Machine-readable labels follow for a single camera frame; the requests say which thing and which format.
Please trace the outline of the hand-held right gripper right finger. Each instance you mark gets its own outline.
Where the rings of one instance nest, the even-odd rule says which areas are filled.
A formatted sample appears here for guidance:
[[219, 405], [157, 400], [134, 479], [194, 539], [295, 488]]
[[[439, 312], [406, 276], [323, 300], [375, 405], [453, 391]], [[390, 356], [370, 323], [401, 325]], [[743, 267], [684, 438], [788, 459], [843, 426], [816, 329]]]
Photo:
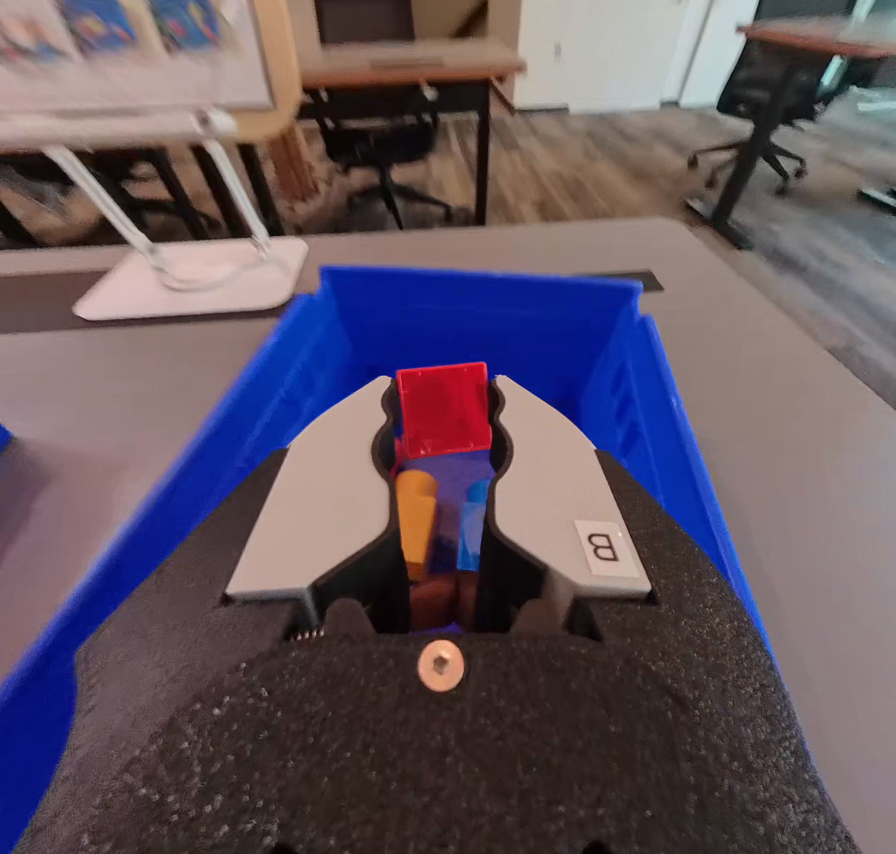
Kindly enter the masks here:
[[649, 601], [651, 580], [588, 436], [506, 375], [491, 382], [489, 408], [496, 474], [477, 569], [477, 632], [507, 632], [531, 601], [561, 625], [580, 603]]

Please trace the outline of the white poster stand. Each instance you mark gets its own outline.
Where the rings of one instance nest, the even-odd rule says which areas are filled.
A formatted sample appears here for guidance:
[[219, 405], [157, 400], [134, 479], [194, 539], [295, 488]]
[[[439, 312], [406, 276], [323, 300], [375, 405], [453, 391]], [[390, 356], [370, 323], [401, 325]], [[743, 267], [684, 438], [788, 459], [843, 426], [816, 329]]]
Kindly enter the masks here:
[[[252, 205], [223, 143], [238, 122], [217, 107], [152, 112], [138, 119], [60, 119], [51, 123], [42, 150], [81, 188], [129, 245], [127, 255], [74, 305], [86, 322], [253, 313], [283, 306], [297, 286], [308, 245], [297, 237], [272, 237]], [[245, 221], [248, 238], [151, 242], [127, 217], [75, 150], [136, 143], [138, 132], [173, 133], [201, 145]]]

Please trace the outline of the black office chair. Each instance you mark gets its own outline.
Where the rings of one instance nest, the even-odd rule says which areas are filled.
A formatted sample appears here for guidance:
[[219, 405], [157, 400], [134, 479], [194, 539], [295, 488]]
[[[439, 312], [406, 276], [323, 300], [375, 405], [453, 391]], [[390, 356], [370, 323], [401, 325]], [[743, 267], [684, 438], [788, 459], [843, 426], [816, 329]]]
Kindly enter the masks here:
[[[786, 17], [851, 15], [857, 0], [759, 0], [756, 21]], [[769, 45], [746, 42], [721, 92], [716, 109], [724, 116], [755, 123], [778, 82], [780, 56]], [[820, 65], [803, 71], [779, 121], [794, 128], [799, 121], [819, 120], [839, 94], [838, 84], [824, 84]]]
[[[411, 0], [314, 0], [320, 42], [348, 45], [416, 40]], [[342, 173], [374, 170], [376, 186], [360, 189], [356, 197], [377, 194], [399, 230], [405, 228], [396, 199], [439, 208], [445, 221], [454, 219], [453, 207], [430, 194], [399, 184], [393, 170], [419, 162], [436, 145], [439, 129], [438, 93], [430, 86], [383, 87], [360, 92], [368, 109], [395, 109], [397, 114], [378, 123], [346, 126], [335, 114], [350, 101], [348, 90], [314, 91], [315, 118], [327, 157]]]

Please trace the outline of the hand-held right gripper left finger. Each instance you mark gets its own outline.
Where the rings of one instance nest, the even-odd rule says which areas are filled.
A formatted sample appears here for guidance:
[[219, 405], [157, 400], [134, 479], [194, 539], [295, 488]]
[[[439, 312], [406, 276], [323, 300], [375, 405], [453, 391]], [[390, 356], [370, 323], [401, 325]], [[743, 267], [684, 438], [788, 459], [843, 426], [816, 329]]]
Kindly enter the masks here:
[[379, 376], [288, 445], [225, 588], [231, 602], [291, 602], [299, 631], [358, 602], [381, 634], [409, 633], [395, 466], [398, 394]]

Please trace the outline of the wooden top office desk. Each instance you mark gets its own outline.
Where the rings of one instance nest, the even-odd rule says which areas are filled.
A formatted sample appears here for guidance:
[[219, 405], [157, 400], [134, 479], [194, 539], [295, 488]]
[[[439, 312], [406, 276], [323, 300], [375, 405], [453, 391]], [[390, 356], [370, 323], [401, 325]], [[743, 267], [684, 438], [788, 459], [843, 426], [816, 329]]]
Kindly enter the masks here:
[[395, 92], [433, 90], [440, 116], [473, 113], [477, 118], [474, 223], [488, 212], [491, 94], [505, 80], [522, 76], [527, 63], [494, 38], [364, 42], [321, 45], [299, 57], [302, 96], [297, 118], [319, 116], [367, 121], [411, 116]]
[[894, 12], [871, 14], [865, 19], [848, 16], [779, 18], [752, 21], [739, 26], [738, 33], [746, 42], [771, 46], [780, 56], [778, 82], [771, 89], [770, 98], [759, 119], [752, 125], [746, 138], [734, 142], [700, 148], [688, 155], [686, 165], [697, 168], [699, 159], [708, 154], [730, 153], [727, 161], [712, 169], [705, 183], [706, 189], [718, 183], [720, 173], [731, 167], [731, 172], [717, 200], [693, 197], [686, 207], [695, 213], [728, 243], [740, 250], [753, 246], [745, 233], [731, 220], [731, 215], [747, 183], [760, 162], [771, 167], [779, 176], [778, 196], [784, 196], [792, 183], [806, 173], [806, 161], [774, 142], [774, 134], [782, 127], [784, 110], [803, 71], [820, 65], [825, 71], [824, 84], [838, 84], [839, 97], [846, 87], [873, 76], [878, 66], [895, 55]]

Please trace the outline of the orange toy block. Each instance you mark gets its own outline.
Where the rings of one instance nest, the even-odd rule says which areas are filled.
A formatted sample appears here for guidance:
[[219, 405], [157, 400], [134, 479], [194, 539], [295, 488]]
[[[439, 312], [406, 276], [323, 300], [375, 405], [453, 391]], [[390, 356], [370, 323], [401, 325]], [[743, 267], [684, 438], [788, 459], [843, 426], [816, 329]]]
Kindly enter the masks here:
[[427, 570], [438, 518], [438, 483], [420, 469], [406, 469], [395, 479], [399, 533], [409, 580], [420, 581]]

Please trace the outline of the blue toy block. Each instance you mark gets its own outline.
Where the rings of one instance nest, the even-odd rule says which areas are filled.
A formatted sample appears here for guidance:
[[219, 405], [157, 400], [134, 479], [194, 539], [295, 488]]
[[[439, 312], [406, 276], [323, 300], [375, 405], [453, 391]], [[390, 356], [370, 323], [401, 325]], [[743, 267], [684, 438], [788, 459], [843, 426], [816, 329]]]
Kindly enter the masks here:
[[458, 533], [456, 568], [460, 572], [477, 572], [480, 562], [489, 479], [479, 479], [471, 484], [461, 508]]

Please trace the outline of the red toy block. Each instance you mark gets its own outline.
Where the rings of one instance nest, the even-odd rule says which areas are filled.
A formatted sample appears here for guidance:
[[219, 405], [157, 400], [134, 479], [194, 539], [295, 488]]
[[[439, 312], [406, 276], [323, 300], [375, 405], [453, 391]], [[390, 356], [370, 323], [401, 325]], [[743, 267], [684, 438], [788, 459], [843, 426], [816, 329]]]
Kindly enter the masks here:
[[402, 445], [410, 459], [490, 448], [485, 362], [400, 369], [396, 381]]

